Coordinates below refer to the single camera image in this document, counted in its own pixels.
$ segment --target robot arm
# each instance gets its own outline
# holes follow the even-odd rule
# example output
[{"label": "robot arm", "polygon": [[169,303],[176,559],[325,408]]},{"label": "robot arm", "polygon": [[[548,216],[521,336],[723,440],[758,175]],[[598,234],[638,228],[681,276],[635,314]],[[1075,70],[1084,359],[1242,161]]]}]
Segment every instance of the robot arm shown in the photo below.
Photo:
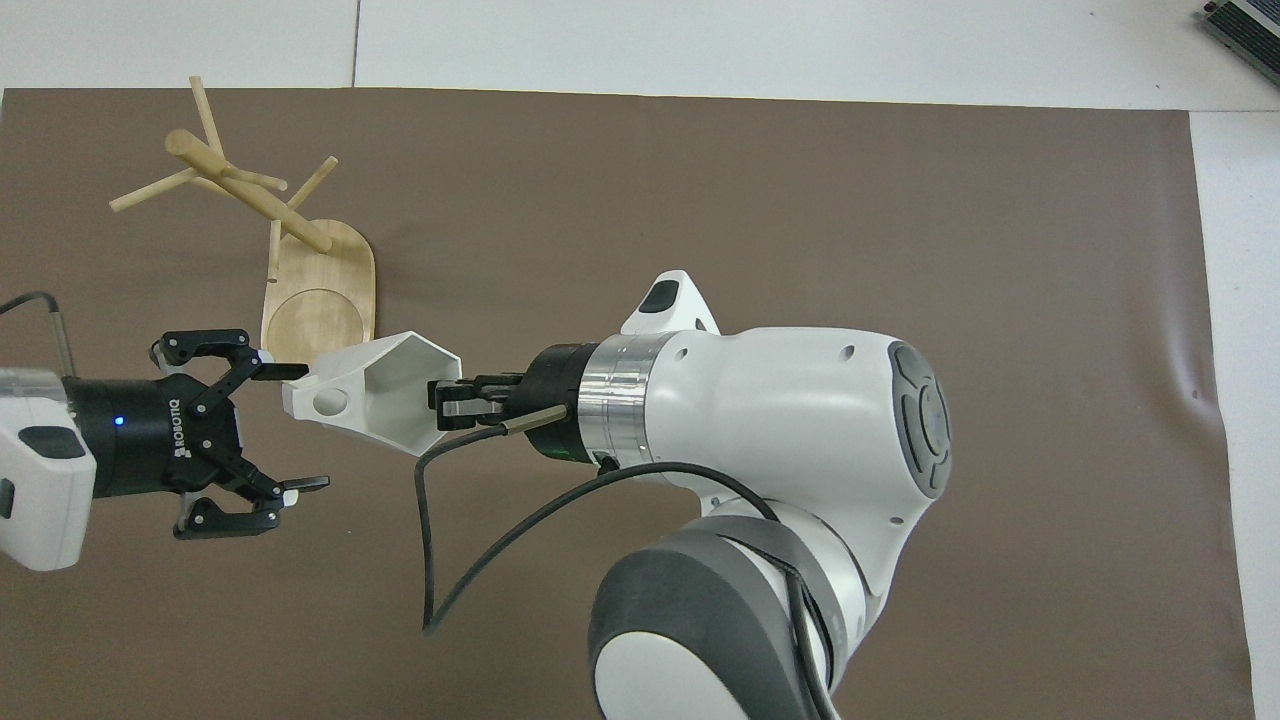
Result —
[{"label": "robot arm", "polygon": [[[352,410],[339,413],[323,398],[339,387],[358,395],[360,378],[383,374],[379,360],[323,363],[343,372],[287,383],[285,406],[370,434],[392,411],[388,398],[344,402]],[[415,423],[467,429],[563,406],[563,420],[527,433],[543,455],[644,470],[643,479],[701,500],[701,519],[625,557],[600,585],[589,648],[605,716],[833,716],[805,680],[820,676],[823,696],[840,682],[951,470],[945,398],[919,352],[835,328],[722,337],[687,274],[673,270],[620,334],[548,347],[521,374],[460,375],[451,368],[398,386],[429,388],[429,411]],[[736,478],[781,523],[701,475],[650,466],[673,461]],[[788,575],[803,579],[804,607]],[[818,648],[815,670],[796,653],[799,626]]]},{"label": "robot arm", "polygon": [[[229,369],[211,386],[179,370],[200,356],[223,357]],[[68,568],[93,498],[161,491],[182,496],[179,539],[255,536],[276,528],[300,492],[328,484],[278,483],[246,460],[229,398],[246,380],[296,379],[306,365],[271,363],[234,329],[165,333],[152,360],[163,379],[0,369],[0,551],[32,570]],[[251,510],[223,511],[204,497],[211,484]]]}]

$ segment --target black cable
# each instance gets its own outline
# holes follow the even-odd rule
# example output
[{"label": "black cable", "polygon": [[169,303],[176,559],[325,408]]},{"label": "black cable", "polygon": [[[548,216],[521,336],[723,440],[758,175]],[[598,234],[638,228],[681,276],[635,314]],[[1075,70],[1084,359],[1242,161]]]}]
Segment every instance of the black cable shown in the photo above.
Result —
[{"label": "black cable", "polygon": [[19,305],[31,302],[32,300],[44,300],[45,305],[49,306],[49,322],[54,329],[54,343],[58,345],[58,360],[63,366],[63,375],[68,378],[76,377],[76,363],[72,360],[72,347],[67,342],[67,328],[63,325],[63,313],[58,307],[58,300],[52,295],[42,291],[33,290],[31,292],[24,292],[18,297],[0,305],[0,315],[4,315],[9,310],[18,307]]},{"label": "black cable", "polygon": [[[415,480],[417,484],[419,518],[422,524],[424,562],[426,562],[428,566],[430,566],[431,541],[430,541],[430,518],[428,515],[428,503],[426,503],[426,465],[435,457],[439,457],[440,455],[451,450],[456,450],[457,447],[462,447],[465,445],[470,445],[472,442],[477,442],[488,437],[495,437],[499,434],[506,434],[506,429],[502,428],[500,425],[497,428],[486,428],[484,430],[477,430],[467,436],[463,436],[451,443],[443,443],[436,448],[431,450],[430,452],[422,455],[421,459],[419,459],[417,466],[415,468]],[[547,505],[539,507],[527,518],[517,523],[516,527],[507,530],[507,533],[503,534],[500,538],[498,538],[497,542],[489,546],[489,548],[484,551],[484,553],[481,553],[475,562],[471,564],[471,568],[468,568],[467,571],[463,573],[462,578],[460,578],[458,582],[453,585],[453,589],[451,589],[449,594],[445,596],[444,602],[440,603],[440,609],[438,612],[434,611],[433,607],[434,589],[435,589],[434,577],[431,575],[430,570],[428,570],[426,575],[428,597],[422,610],[422,634],[430,637],[433,633],[435,633],[435,630],[444,621],[445,614],[448,614],[449,609],[453,607],[453,605],[458,601],[458,598],[471,584],[471,582],[476,578],[476,575],[479,575],[480,571],[483,571],[485,566],[488,566],[489,562],[492,562],[511,543],[516,542],[516,539],[518,539],[521,536],[532,529],[534,525],[541,523],[552,514],[554,514],[557,510],[564,507],[566,505],[573,502],[575,500],[585,495],[589,495],[603,487],[611,486],[621,480],[655,473],[685,473],[689,475],[698,475],[701,478],[707,478],[742,497],[742,500],[745,500],[751,507],[754,507],[756,512],[759,512],[760,516],[764,518],[765,520],[771,520],[773,523],[781,523],[781,519],[778,519],[777,512],[774,512],[773,509],[769,507],[768,502],[765,502],[763,497],[756,495],[749,487],[744,486],[741,482],[731,478],[730,475],[726,475],[724,473],[721,473],[719,470],[716,470],[713,468],[707,468],[705,465],[695,465],[692,462],[645,462],[641,465],[631,465],[628,468],[600,473],[595,478],[570,489],[568,492],[564,492],[556,500],[552,500]],[[788,615],[791,619],[791,629],[792,634],[795,635],[796,664],[799,665],[800,674],[804,678],[805,688],[808,689],[810,700],[814,703],[814,708],[817,710],[818,716],[822,720],[840,720],[840,715],[836,714],[835,707],[831,705],[831,696],[827,692],[826,683],[819,676],[817,662],[814,660],[815,656],[814,656],[813,643],[809,641],[809,629],[804,620],[805,607],[806,607],[805,602],[806,591],[804,587],[804,580],[799,577],[797,573],[783,573],[783,575],[786,578],[787,605],[790,607]]]},{"label": "black cable", "polygon": [[13,300],[10,300],[9,302],[5,302],[4,305],[0,305],[0,315],[4,315],[9,310],[13,310],[14,307],[17,307],[17,306],[19,306],[19,305],[22,305],[24,302],[31,302],[32,300],[44,300],[45,305],[49,305],[49,311],[50,313],[58,313],[59,311],[58,310],[58,300],[55,300],[52,295],[49,295],[47,292],[45,292],[42,290],[33,290],[31,292],[24,292],[24,293],[19,295],[18,297],[14,297]]},{"label": "black cable", "polygon": [[500,437],[504,434],[507,434],[506,425],[494,425],[492,428],[484,428],[474,433],[467,433],[460,438],[442,442],[431,450],[424,452],[422,456],[417,459],[417,464],[413,466],[413,486],[417,489],[417,518],[422,525],[422,573],[425,578],[425,592],[422,597],[424,635],[430,635],[440,624],[440,620],[435,618],[435,562],[431,562],[431,519],[426,511],[426,465],[431,460],[435,460],[451,450],[457,450],[471,445],[472,442],[480,442],[483,439]]}]

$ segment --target hole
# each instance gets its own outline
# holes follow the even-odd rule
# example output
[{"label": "hole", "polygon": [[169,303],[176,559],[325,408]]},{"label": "hole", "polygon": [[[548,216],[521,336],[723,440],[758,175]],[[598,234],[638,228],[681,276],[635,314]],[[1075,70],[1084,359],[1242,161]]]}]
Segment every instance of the hole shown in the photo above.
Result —
[{"label": "hole", "polygon": [[338,388],[326,388],[311,398],[311,406],[325,418],[332,418],[347,409],[347,393]]}]

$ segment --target electronic device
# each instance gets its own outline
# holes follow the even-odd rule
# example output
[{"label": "electronic device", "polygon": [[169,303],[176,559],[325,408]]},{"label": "electronic device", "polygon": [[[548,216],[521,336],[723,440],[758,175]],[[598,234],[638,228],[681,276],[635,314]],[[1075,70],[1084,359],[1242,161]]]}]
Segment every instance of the electronic device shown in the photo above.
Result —
[{"label": "electronic device", "polygon": [[1280,85],[1280,1],[1207,3],[1204,29],[1267,79]]}]

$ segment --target robot button panel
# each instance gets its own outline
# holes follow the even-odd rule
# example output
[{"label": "robot button panel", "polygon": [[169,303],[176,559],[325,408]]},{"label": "robot button panel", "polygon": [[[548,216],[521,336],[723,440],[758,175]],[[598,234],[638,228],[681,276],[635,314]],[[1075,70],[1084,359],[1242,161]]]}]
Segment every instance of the robot button panel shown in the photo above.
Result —
[{"label": "robot button panel", "polygon": [[676,281],[660,281],[649,288],[649,295],[640,304],[641,313],[662,313],[676,304],[680,295],[680,283]]},{"label": "robot button panel", "polygon": [[0,478],[0,518],[13,518],[13,482],[9,478]]},{"label": "robot button panel", "polygon": [[41,457],[50,460],[70,460],[84,457],[84,447],[76,437],[76,430],[58,425],[31,425],[18,430],[18,439],[35,450]]}]

